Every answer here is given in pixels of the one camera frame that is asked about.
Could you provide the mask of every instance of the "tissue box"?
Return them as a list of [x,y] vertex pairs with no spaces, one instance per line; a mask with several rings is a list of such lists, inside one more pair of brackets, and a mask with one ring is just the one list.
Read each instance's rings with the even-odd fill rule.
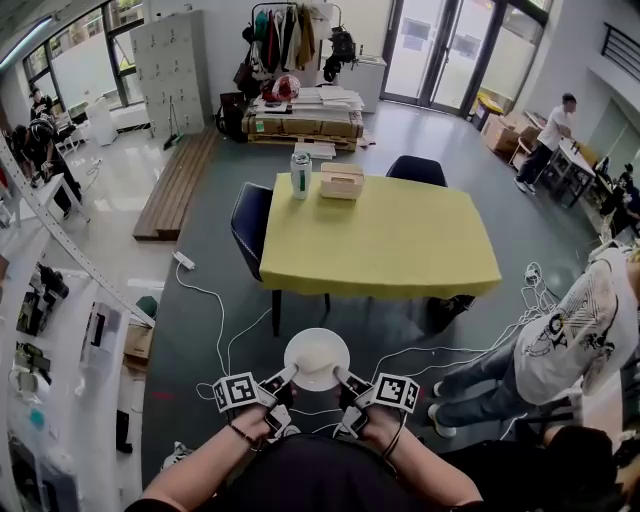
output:
[[364,186],[364,172],[358,165],[324,163],[320,167],[320,195],[337,199],[358,199]]

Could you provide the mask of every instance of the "jeans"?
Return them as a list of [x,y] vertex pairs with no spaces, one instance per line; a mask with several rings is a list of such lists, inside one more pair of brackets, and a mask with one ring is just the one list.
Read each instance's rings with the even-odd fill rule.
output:
[[534,149],[529,157],[522,163],[516,180],[522,183],[533,183],[536,181],[538,174],[540,174],[544,166],[549,163],[551,155],[553,155],[553,151],[542,142],[538,142],[536,149]]
[[506,420],[532,411],[535,405],[526,402],[516,387],[514,347],[515,341],[445,376],[438,389],[443,398],[455,398],[485,380],[500,382],[496,388],[475,398],[441,405],[436,421],[445,427],[463,427],[483,421]]

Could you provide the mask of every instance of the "can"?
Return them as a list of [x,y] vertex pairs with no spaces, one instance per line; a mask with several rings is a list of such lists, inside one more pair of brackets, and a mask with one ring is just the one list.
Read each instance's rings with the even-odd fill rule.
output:
[[293,197],[306,199],[311,186],[311,155],[306,151],[296,151],[291,155],[291,185]]

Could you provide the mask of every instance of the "black shirt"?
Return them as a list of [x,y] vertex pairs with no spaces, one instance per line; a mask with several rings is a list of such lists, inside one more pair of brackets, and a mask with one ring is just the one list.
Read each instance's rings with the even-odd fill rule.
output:
[[42,96],[40,101],[33,100],[33,105],[31,106],[31,120],[39,119],[42,114],[46,114],[48,116],[53,115],[51,113],[51,109],[53,108],[53,101],[49,96]]
[[[282,439],[259,453],[245,472],[200,510],[260,512],[444,512],[405,489],[377,455],[353,443],[316,435]],[[457,510],[486,510],[471,504]],[[127,512],[174,512],[140,500]]]

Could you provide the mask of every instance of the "white shelf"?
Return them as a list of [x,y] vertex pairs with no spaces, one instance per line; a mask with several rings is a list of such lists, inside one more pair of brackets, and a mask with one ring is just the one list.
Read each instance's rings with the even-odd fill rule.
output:
[[[49,243],[49,232],[39,222],[25,222],[22,229],[13,233],[2,247],[2,255],[9,260],[9,268],[3,282],[0,302],[2,345],[0,351],[0,439],[7,438],[7,412],[9,397],[8,375],[13,367],[16,348],[16,322],[24,295],[36,263]],[[6,510],[20,510],[20,499],[13,482],[11,459],[7,442],[0,442],[0,503]]]
[[43,333],[34,337],[18,332],[17,339],[32,343],[51,361],[51,388],[45,411],[51,435],[66,448],[73,442],[69,423],[76,398],[74,390],[79,382],[82,344],[99,285],[84,272],[59,271],[69,287],[69,295],[56,306]]
[[[115,338],[114,350],[107,353],[91,348],[92,363],[83,370],[85,389],[75,401],[72,415],[70,431],[73,442],[69,445],[69,452],[78,472],[82,510],[87,512],[122,510],[116,462],[116,410],[130,312],[119,312],[121,318],[117,332],[104,334]],[[108,357],[95,358],[95,355]]]

